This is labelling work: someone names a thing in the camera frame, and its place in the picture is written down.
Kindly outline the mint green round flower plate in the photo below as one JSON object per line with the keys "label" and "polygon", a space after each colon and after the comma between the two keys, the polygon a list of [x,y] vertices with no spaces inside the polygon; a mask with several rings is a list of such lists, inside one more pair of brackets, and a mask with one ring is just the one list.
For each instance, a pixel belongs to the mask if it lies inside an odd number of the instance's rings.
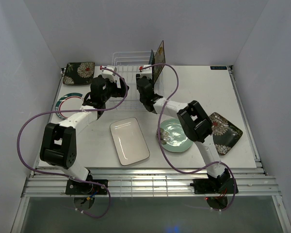
{"label": "mint green round flower plate", "polygon": [[176,118],[164,120],[160,124],[160,139],[162,147],[173,153],[183,153],[193,144]]}

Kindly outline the cream square flower plate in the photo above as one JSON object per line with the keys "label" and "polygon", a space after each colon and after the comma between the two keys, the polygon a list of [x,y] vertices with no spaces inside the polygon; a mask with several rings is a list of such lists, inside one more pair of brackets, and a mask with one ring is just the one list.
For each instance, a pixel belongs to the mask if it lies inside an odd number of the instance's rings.
{"label": "cream square flower plate", "polygon": [[[164,52],[164,41],[162,41],[154,55],[154,64],[165,63],[165,52]],[[152,68],[153,71],[153,82],[155,83],[163,69],[163,65],[157,65]]]}

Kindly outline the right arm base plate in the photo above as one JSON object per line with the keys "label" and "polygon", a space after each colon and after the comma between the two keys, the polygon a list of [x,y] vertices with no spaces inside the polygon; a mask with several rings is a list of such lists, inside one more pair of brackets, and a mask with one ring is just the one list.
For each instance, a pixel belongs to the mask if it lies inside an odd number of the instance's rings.
{"label": "right arm base plate", "polygon": [[236,194],[239,192],[231,178],[223,184],[217,184],[210,179],[193,179],[190,186],[194,188],[195,194],[233,194],[234,190]]}

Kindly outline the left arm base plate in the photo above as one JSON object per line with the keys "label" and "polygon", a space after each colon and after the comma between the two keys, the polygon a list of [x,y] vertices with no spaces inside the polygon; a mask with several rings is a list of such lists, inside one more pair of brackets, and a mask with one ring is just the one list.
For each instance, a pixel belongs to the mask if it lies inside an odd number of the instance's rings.
{"label": "left arm base plate", "polygon": [[107,191],[104,187],[96,184],[80,183],[72,180],[68,180],[65,188],[66,195],[91,195],[95,193],[97,195],[107,195]]}

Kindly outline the teal square plate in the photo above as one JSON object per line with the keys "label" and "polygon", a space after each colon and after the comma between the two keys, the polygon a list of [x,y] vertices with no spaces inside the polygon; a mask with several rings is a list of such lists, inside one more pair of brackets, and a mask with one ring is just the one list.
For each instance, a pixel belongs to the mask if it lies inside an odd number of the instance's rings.
{"label": "teal square plate", "polygon": [[151,52],[150,52],[150,58],[149,58],[148,64],[149,65],[155,64],[155,55],[154,55],[154,51],[153,50],[151,50]]}

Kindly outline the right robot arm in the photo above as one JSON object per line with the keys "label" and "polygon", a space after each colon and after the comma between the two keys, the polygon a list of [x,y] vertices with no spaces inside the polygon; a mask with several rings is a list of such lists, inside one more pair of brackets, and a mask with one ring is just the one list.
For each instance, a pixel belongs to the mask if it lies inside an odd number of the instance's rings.
{"label": "right robot arm", "polygon": [[186,137],[197,146],[205,163],[206,179],[194,179],[190,186],[196,194],[238,193],[237,184],[230,169],[220,161],[212,135],[212,121],[199,102],[170,101],[154,92],[153,82],[136,75],[140,102],[151,113],[178,118]]}

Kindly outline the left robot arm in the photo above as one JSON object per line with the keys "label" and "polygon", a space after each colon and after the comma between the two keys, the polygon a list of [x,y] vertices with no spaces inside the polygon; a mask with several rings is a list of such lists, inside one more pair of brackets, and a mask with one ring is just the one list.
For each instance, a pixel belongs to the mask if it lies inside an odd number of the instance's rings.
{"label": "left robot arm", "polygon": [[110,98],[127,96],[129,87],[123,78],[119,80],[120,87],[111,78],[102,75],[94,78],[80,110],[60,123],[47,124],[44,130],[40,160],[58,167],[65,176],[77,180],[76,188],[83,194],[92,191],[93,182],[88,179],[90,171],[77,161],[77,135],[102,116]]}

